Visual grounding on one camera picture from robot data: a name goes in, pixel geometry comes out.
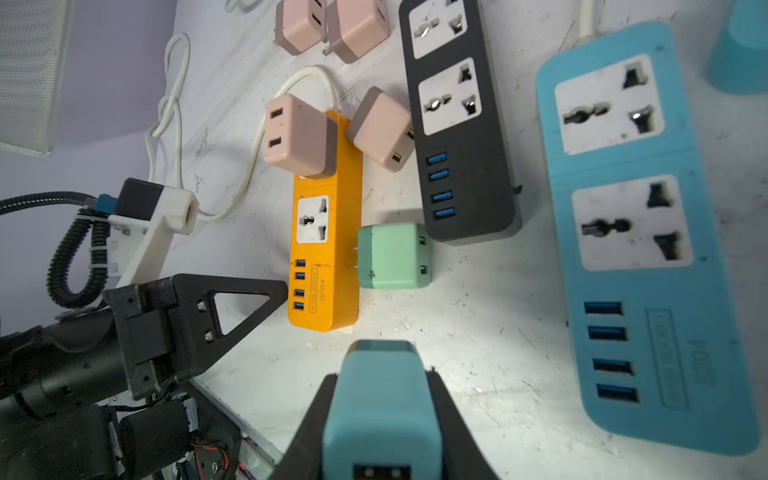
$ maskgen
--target black power strip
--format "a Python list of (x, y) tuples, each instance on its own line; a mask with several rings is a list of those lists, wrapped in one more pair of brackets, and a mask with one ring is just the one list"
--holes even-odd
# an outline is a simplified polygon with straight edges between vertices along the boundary
[(427, 233), (509, 237), (520, 212), (477, 0), (403, 0), (399, 13)]

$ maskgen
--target usb port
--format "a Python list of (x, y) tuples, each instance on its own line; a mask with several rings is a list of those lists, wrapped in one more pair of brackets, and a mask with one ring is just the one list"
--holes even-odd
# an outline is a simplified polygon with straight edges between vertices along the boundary
[(622, 400), (624, 402), (638, 403), (637, 389), (627, 386), (600, 385), (598, 383), (598, 396), (602, 399)]
[(632, 364), (624, 360), (592, 359), (594, 371), (598, 373), (618, 373), (620, 375), (634, 376)]
[(429, 174), (429, 181), (433, 182), (435, 180), (441, 180), (443, 178), (448, 178), (448, 169), (444, 168), (442, 170), (437, 170), (434, 174)]
[(623, 326), (588, 326), (589, 338), (592, 340), (627, 341), (627, 329)]
[(621, 302), (584, 302), (587, 315), (624, 315)]
[(443, 208), (442, 210), (435, 210), (435, 219), (440, 220), (442, 218), (453, 217), (456, 215), (456, 210), (453, 207)]
[(436, 204), (438, 202), (451, 200), (452, 198), (453, 198), (453, 193), (450, 190), (448, 190), (447, 192), (442, 192), (441, 194), (432, 195), (432, 202)]
[(434, 165), (439, 164), (442, 161), (448, 160), (448, 155), (445, 154), (445, 152), (437, 155), (432, 155), (431, 157), (427, 157), (427, 165)]

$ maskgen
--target black hose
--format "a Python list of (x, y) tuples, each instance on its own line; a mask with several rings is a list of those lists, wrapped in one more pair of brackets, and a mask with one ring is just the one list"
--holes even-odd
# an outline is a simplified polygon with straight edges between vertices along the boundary
[(43, 194), (21, 195), (20, 197), (0, 200), (0, 215), (44, 205), (68, 204), (85, 207), (85, 201), (89, 199), (95, 200), (91, 195), (79, 194), (78, 192), (45, 192)]
[[(107, 214), (92, 210), (91, 208), (81, 208), (78, 211), (78, 215), (107, 218)], [(83, 243), (83, 240), (85, 240), (85, 236), (88, 235), (88, 230), (91, 230), (91, 246), (104, 247), (107, 245), (110, 229), (110, 224), (107, 222), (81, 218), (74, 219), (69, 230), (67, 230), (67, 234), (64, 235), (64, 238), (59, 243), (56, 253), (54, 253), (51, 259), (51, 266), (48, 268), (48, 295), (57, 305), (69, 309), (80, 308), (93, 302), (101, 295), (101, 291), (107, 284), (106, 268), (91, 268), (88, 282), (83, 287), (83, 290), (79, 293), (73, 293), (69, 289), (68, 283), (69, 267), (72, 265), (75, 253), (77, 253), (78, 248)], [(106, 264), (107, 251), (92, 250), (91, 263)]]

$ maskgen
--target table surface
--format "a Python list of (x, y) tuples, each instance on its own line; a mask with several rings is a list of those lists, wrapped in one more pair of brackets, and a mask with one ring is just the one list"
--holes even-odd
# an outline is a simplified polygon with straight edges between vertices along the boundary
[[(341, 112), (351, 117), (372, 86), (407, 105), (397, 0), (387, 0), (391, 35), (352, 65), (324, 57), (315, 45), (291, 57), (272, 43), (276, 0), (240, 7), (223, 0), (178, 2), (176, 32), (191, 43), (180, 98), (183, 169), (200, 205), (230, 199), (264, 105), (306, 65), (322, 65), (338, 85)], [(661, 20), (674, 31), (684, 84), (727, 258), (730, 288), (754, 380), (760, 421), (768, 425), (768, 323), (760, 295), (768, 286), (768, 96), (725, 95), (702, 77), (730, 2), (612, 0), (598, 10), (601, 31)], [(465, 247), (433, 247), (434, 277), (422, 290), (361, 290), (354, 327), (315, 333), (290, 325), (286, 306), (199, 380), (239, 417), (284, 451), (320, 381), (337, 372), (356, 339), (407, 339), (425, 366), (437, 368), (491, 466), (501, 478), (766, 478), (768, 446), (727, 458), (614, 436), (581, 406), (545, 159), (535, 75), (577, 40), (578, 0), (482, 0), (499, 103), (520, 196), (522, 230), (512, 238)], [(171, 79), (180, 50), (171, 55)], [(329, 107), (316, 81), (294, 93)], [(158, 148), (158, 180), (168, 167), (173, 128)], [(397, 174), (366, 159), (362, 224), (422, 221), (415, 161)], [(258, 157), (240, 208), (219, 223), (200, 222), (177, 236), (163, 275), (200, 273), (286, 280), (293, 176)], [(219, 303), (227, 322), (244, 318), (249, 299)]]

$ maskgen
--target blue power strip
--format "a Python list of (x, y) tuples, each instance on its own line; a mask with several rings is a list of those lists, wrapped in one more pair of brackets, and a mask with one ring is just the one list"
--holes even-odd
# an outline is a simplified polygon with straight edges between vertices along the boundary
[(538, 72), (541, 130), (587, 414), (727, 455), (760, 432), (669, 28)]

